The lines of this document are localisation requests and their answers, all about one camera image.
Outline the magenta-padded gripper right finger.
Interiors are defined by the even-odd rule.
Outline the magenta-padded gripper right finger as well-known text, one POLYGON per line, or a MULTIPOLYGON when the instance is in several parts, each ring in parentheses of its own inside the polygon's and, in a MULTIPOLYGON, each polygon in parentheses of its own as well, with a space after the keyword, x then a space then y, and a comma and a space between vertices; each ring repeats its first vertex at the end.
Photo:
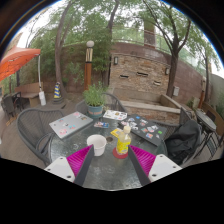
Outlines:
POLYGON ((164 154, 155 156, 136 146, 129 146, 128 156, 142 186, 181 170, 180 166, 164 154))

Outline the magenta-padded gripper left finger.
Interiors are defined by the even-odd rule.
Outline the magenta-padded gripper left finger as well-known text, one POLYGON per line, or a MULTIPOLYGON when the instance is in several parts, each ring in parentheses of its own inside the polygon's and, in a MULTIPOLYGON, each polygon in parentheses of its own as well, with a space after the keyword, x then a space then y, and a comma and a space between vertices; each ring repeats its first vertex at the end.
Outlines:
POLYGON ((68 157, 57 158, 45 171, 82 186, 93 157, 94 147, 90 145, 68 157))

